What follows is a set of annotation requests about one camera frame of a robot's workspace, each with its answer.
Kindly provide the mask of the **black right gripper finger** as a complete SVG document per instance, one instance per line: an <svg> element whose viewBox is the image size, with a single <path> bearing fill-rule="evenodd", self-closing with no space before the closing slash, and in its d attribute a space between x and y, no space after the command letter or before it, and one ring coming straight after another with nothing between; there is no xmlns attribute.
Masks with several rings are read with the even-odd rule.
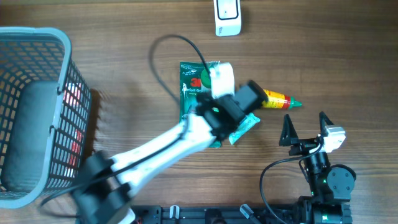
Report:
<svg viewBox="0 0 398 224"><path fill-rule="evenodd" d="M289 114L284 116L284 122L282 125L282 132L280 135L279 145L280 146L292 146L299 142L299 137L295 131L294 125Z"/></svg>
<svg viewBox="0 0 398 224"><path fill-rule="evenodd" d="M334 125L334 123L328 118L328 116L321 111L319 113L319 121L320 121L320 133L322 136L326 135L325 127Z"/></svg>

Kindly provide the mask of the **teal wet wipes pack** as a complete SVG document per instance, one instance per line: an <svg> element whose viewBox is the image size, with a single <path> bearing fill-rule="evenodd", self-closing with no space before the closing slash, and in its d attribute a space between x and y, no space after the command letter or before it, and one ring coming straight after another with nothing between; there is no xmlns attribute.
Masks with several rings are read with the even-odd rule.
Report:
<svg viewBox="0 0 398 224"><path fill-rule="evenodd" d="M253 113L248 114L239 124L237 130L229 135L229 143L234 145L244 134L261 121Z"/></svg>

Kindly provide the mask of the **red sauce bottle green cap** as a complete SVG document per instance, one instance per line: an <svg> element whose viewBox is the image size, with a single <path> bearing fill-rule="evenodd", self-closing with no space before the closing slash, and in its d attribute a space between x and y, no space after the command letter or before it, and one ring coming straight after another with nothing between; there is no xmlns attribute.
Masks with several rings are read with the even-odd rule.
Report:
<svg viewBox="0 0 398 224"><path fill-rule="evenodd" d="M297 101L293 96L282 93L264 90L267 95L267 101L262 102L263 108L291 110L292 108L302 107L302 103Z"/></svg>

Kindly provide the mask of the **green 3M gloves packet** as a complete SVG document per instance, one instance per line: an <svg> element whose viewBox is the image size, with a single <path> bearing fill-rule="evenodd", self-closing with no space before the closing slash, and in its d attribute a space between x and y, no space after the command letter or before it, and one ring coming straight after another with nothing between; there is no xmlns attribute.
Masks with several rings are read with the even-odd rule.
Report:
<svg viewBox="0 0 398 224"><path fill-rule="evenodd" d="M187 113L193 113L197 105L197 94L211 89L202 89L200 74L206 69L202 63L180 62L180 118L183 121Z"/></svg>

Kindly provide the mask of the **green lid plastic jar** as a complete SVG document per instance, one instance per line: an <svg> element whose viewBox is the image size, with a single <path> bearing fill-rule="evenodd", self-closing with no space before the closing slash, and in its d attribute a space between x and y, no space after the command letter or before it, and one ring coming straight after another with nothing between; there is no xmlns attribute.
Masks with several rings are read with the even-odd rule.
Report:
<svg viewBox="0 0 398 224"><path fill-rule="evenodd" d="M206 69L203 69L200 74L201 88L210 89L211 88L211 78Z"/></svg>

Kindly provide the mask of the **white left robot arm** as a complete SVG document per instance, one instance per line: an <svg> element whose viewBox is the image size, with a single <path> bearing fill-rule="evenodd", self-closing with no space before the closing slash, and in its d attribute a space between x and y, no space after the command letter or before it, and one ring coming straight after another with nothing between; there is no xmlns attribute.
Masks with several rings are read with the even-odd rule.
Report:
<svg viewBox="0 0 398 224"><path fill-rule="evenodd" d="M243 119L267 100L250 80L233 94L197 94L185 121L128 152L107 158L99 151L80 168L71 196L85 223L132 223L132 201L155 176L184 157L208 148L235 132Z"/></svg>

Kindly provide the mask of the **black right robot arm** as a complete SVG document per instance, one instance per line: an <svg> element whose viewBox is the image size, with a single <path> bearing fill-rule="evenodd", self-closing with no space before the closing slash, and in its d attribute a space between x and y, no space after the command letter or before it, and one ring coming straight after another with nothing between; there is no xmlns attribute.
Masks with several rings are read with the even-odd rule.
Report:
<svg viewBox="0 0 398 224"><path fill-rule="evenodd" d="M280 146L289 146L290 156L302 156L301 171L311 195L294 204L293 223L353 223L350 205L356 173L343 164L330 164L328 155L346 139L343 127L335 125L324 112L319 114L320 134L300 139L289 115L284 116Z"/></svg>

